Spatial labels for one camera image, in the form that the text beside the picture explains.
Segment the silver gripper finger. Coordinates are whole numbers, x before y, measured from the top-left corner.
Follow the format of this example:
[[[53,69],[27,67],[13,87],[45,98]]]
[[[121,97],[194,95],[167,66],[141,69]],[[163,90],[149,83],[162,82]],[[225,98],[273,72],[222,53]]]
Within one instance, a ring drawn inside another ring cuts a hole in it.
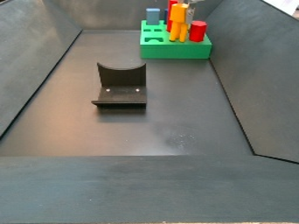
[[[186,11],[186,24],[189,25],[193,22],[194,13],[197,9],[197,3],[203,2],[205,0],[189,0],[187,1],[187,11]]]

